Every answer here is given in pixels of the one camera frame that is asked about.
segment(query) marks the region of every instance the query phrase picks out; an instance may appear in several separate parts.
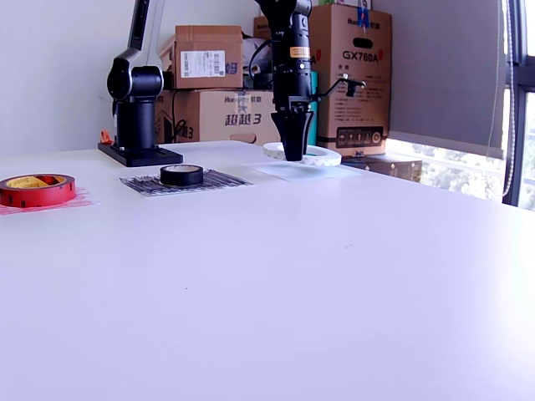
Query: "window frame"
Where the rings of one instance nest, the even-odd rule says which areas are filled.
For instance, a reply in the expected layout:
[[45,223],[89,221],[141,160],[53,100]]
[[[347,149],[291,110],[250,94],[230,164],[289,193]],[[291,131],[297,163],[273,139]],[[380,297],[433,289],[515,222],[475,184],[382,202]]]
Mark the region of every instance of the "window frame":
[[[506,179],[511,168],[514,168],[511,189],[503,198],[503,203],[518,206],[523,183],[523,161],[526,144],[526,105],[527,94],[535,92],[535,56],[527,53],[527,15],[525,0],[507,0],[511,8],[512,19],[512,63],[514,68],[514,82],[511,85],[511,77],[507,77],[507,85],[514,87],[515,113],[511,116],[516,123],[515,152],[512,155],[512,147],[507,150]],[[509,130],[509,144],[512,143],[512,131]]]

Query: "yellow tape core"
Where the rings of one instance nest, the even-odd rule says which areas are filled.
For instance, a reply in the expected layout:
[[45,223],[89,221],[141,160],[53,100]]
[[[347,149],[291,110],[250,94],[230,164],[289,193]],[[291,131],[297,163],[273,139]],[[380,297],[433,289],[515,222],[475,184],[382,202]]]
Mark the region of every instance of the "yellow tape core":
[[66,181],[64,177],[58,175],[28,175],[26,177],[14,178],[6,182],[6,186],[19,190],[31,188],[46,188],[63,184]]

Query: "orange object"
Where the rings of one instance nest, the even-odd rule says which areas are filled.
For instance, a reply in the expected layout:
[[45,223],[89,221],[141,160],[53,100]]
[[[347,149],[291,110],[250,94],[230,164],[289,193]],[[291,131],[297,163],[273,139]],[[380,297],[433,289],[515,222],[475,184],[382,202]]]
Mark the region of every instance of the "orange object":
[[100,143],[104,145],[114,144],[114,141],[110,138],[110,133],[106,129],[100,131]]

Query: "gray mat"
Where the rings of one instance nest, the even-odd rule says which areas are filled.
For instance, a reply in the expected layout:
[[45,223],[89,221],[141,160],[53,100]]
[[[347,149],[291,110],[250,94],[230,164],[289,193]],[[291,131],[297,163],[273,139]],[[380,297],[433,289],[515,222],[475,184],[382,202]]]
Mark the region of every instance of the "gray mat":
[[204,182],[199,185],[169,186],[160,183],[160,175],[138,175],[136,177],[119,178],[120,182],[145,196],[162,196],[201,192],[205,190],[224,190],[237,186],[253,185],[241,178],[220,173],[215,170],[204,171]]

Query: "cable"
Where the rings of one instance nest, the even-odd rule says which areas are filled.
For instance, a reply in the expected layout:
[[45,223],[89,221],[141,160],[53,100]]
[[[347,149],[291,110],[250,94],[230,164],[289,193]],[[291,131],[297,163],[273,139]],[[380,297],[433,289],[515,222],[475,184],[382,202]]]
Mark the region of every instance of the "cable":
[[249,61],[249,78],[252,79],[252,83],[254,85],[254,75],[252,74],[252,62],[254,61],[254,59],[258,56],[258,54],[260,52],[262,52],[262,50],[268,46],[270,43],[271,43],[271,39],[268,39],[266,40],[264,43],[262,43],[260,46],[258,46],[258,48],[255,50],[255,52],[252,54],[252,57],[251,57],[251,61]]
[[487,153],[485,155],[485,162],[483,163],[482,172],[483,172],[483,193],[487,188],[487,166],[488,166],[488,157],[491,150],[492,136],[494,135],[494,126],[496,124],[496,109],[497,109],[497,99],[498,99],[498,89],[500,86],[500,60],[502,58],[502,53],[500,52],[501,46],[500,41],[502,41],[502,25],[500,24],[500,13],[502,12],[502,2],[507,0],[497,0],[497,21],[498,21],[498,34],[496,42],[496,83],[494,84],[494,105],[492,106],[492,122],[491,122],[491,133],[488,137],[487,142]]
[[500,81],[500,59],[502,57],[502,54],[500,52],[500,41],[503,40],[502,37],[502,25],[500,24],[500,13],[502,12],[502,2],[505,1],[507,4],[507,21],[506,21],[506,29],[507,29],[507,53],[509,58],[509,66],[510,66],[510,75],[511,75],[511,88],[510,88],[510,94],[511,94],[511,110],[510,115],[512,116],[510,118],[510,130],[511,130],[511,137],[512,137],[512,143],[511,143],[511,156],[512,156],[512,163],[511,167],[509,168],[509,174],[507,174],[507,185],[505,186],[505,189],[502,193],[502,198],[506,197],[509,194],[509,191],[511,190],[512,185],[512,177],[514,174],[514,163],[515,163],[515,142],[516,142],[516,124],[515,124],[515,89],[514,89],[514,66],[513,66],[513,55],[512,55],[512,18],[511,18],[511,4],[508,2],[508,0],[498,0],[497,1],[497,16],[498,16],[498,35],[497,35],[497,63],[496,63],[496,86],[494,91],[494,107],[492,109],[492,124],[491,124],[491,133],[489,135],[488,143],[487,143],[487,156],[485,158],[485,162],[483,164],[483,190],[487,187],[487,166],[488,166],[488,157],[489,152],[491,148],[491,142],[492,142],[492,136],[494,135],[494,127],[496,123],[496,112],[497,112],[497,96],[498,96],[498,88],[499,88],[499,81]]
[[511,72],[511,118],[510,118],[510,127],[511,127],[511,167],[509,168],[509,176],[507,177],[507,185],[503,192],[503,197],[505,198],[512,186],[512,177],[514,176],[515,171],[515,161],[516,161],[516,142],[517,142],[517,121],[515,120],[516,110],[515,110],[515,77],[514,72],[515,68],[513,65],[514,57],[512,55],[512,18],[511,18],[511,4],[507,2],[507,45],[509,48],[509,68]]
[[172,111],[171,111],[171,114],[172,114],[172,118],[173,118],[173,137],[171,139],[171,143],[175,144],[176,141],[177,141],[177,137],[179,135],[179,133],[184,129],[184,127],[186,126],[186,121],[184,119],[181,119],[178,124],[176,124],[176,120],[175,120],[175,97],[176,95],[179,93],[178,90],[175,90],[175,93],[173,94],[173,99],[171,101],[171,107],[172,107]]

